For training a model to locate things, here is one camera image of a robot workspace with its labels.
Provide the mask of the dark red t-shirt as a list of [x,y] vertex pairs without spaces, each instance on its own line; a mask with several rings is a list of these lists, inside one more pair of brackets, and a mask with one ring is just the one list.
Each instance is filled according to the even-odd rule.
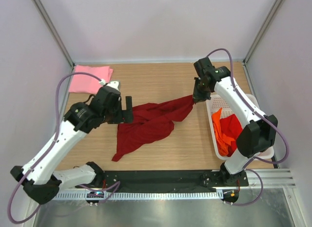
[[193,97],[188,95],[163,103],[135,106],[133,122],[119,124],[117,127],[117,148],[112,161],[117,162],[145,144],[168,137],[175,128],[175,122],[183,121],[194,104]]

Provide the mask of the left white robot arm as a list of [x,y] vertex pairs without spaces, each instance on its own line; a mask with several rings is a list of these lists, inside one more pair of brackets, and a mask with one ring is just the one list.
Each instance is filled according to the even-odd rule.
[[101,124],[133,122],[132,97],[127,96],[122,109],[118,88],[105,85],[88,100],[73,104],[64,115],[54,136],[24,166],[15,166],[10,173],[23,186],[25,193],[40,205],[51,201],[61,190],[85,185],[100,187],[104,171],[94,162],[77,168],[57,171],[68,152]]

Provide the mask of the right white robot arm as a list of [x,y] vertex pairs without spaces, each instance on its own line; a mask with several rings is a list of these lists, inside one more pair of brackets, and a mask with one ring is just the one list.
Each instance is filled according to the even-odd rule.
[[211,93],[218,94],[237,116],[242,132],[239,134],[235,152],[221,165],[219,180],[225,186],[234,186],[242,176],[244,166],[266,150],[272,150],[275,142],[278,120],[266,115],[242,92],[230,70],[214,67],[209,58],[194,63],[198,77],[195,78],[193,100],[195,103],[211,99]]

